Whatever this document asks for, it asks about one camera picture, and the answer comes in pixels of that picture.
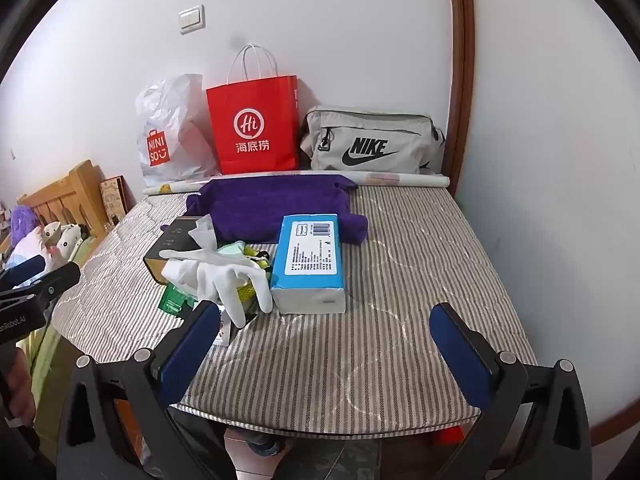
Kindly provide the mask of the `person's left hand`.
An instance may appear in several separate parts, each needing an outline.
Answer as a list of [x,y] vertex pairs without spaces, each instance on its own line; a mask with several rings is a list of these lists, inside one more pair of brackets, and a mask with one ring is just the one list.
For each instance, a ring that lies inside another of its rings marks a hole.
[[32,394],[32,376],[25,353],[15,349],[10,370],[6,373],[6,383],[11,391],[9,409],[27,426],[32,426],[36,414],[35,398]]

